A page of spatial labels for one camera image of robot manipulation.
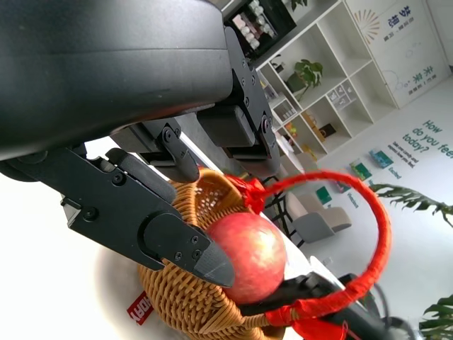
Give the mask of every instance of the black device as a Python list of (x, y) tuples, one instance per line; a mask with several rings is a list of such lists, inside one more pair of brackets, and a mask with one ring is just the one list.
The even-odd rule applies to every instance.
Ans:
[[(173, 118), (196, 112), (248, 172), (278, 170), (258, 75), (220, 11), (204, 0), (4, 0), (0, 32), (0, 172), (59, 191), (69, 228), (95, 242), (231, 286), (228, 257), (182, 221), (174, 188), (147, 166), (197, 180)], [(106, 135), (121, 148), (87, 159), (84, 142)]]
[[(276, 310), (285, 305), (292, 305), (296, 300), (322, 298), (339, 289), (323, 276), (311, 272), (283, 281), (278, 289), (266, 299), (249, 305), (241, 305), (239, 309), (242, 315), (253, 316)], [(408, 335), (407, 339), (417, 340), (415, 332), (402, 319), (389, 315), (381, 318), (374, 306), (372, 309), (368, 310), (364, 307), (363, 302), (354, 302), (344, 310), (326, 315), (322, 319), (338, 326), (342, 326), (346, 322), (348, 325), (347, 340), (400, 339), (391, 332), (391, 328), (402, 329)]]

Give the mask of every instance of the basket handle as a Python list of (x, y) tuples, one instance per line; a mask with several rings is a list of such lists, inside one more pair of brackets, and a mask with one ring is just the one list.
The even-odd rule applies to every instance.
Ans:
[[(317, 171), (307, 174), (300, 174), (294, 177), (286, 178), (272, 186), (264, 188), (261, 184), (258, 185), (258, 180), (252, 180), (248, 183), (238, 178), (227, 176), (227, 178), (241, 191), (245, 198), (245, 205), (251, 206), (253, 211), (257, 213), (259, 208), (264, 208), (264, 200), (266, 197), (292, 187), (294, 184), (303, 183), (306, 181), (340, 181), (348, 184), (360, 193), (368, 202), (377, 220), (379, 229), (379, 239), (373, 258), (369, 263), (367, 270), (355, 280), (352, 280), (346, 285), (346, 289), (327, 295), (325, 297), (307, 300), (298, 300), (290, 308), (286, 307), (285, 311), (280, 310), (281, 320), (291, 320), (291, 308), (295, 309), (299, 319), (310, 319), (323, 317), (325, 315), (338, 312), (345, 309), (350, 303), (362, 298), (368, 290), (377, 282), (382, 271), (389, 260), (391, 248), (391, 228), (389, 216), (381, 204), (376, 194), (369, 189), (361, 180), (351, 175), (340, 174), (334, 171)], [(266, 314), (272, 317), (275, 322), (275, 313)]]

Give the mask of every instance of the gray armchair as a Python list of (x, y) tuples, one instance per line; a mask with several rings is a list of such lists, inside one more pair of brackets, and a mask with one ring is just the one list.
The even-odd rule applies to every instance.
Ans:
[(313, 243), (333, 236), (352, 225), (344, 209), (324, 208), (315, 194), (298, 198), (293, 193), (287, 193), (285, 203), (294, 227), (289, 237), (297, 233), (302, 238), (298, 247), (304, 242)]

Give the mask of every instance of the red ribbon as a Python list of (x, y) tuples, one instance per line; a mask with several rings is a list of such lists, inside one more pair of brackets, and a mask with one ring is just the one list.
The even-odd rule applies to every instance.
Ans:
[[(358, 178), (332, 171), (300, 174), (286, 178), (267, 188), (264, 188), (256, 178), (250, 182), (245, 182), (233, 176), (226, 177), (244, 196), (244, 205), (250, 207), (256, 214), (263, 211), (264, 202), (268, 196), (305, 181), (331, 180), (343, 182), (354, 188), (368, 202), (376, 217), (379, 239), (367, 270), (360, 277), (349, 282), (345, 290), (319, 299), (298, 300), (291, 306), (284, 306), (278, 310), (266, 313), (269, 323), (274, 326), (292, 326), (306, 340), (343, 340), (346, 338), (346, 334), (354, 336), (348, 331), (347, 325), (340, 327), (317, 318), (338, 312), (346, 308), (350, 303), (362, 298), (378, 280), (389, 260), (391, 247), (390, 221), (384, 206), (376, 194)], [(291, 320), (291, 310), (297, 312), (298, 320)]]

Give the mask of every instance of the red apple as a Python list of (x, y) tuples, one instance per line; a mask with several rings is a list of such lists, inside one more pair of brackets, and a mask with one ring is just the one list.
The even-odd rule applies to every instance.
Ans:
[(283, 281), (285, 243), (272, 223), (259, 215), (238, 212), (213, 223), (207, 233), (233, 263), (234, 284), (224, 291), (236, 304), (260, 301)]

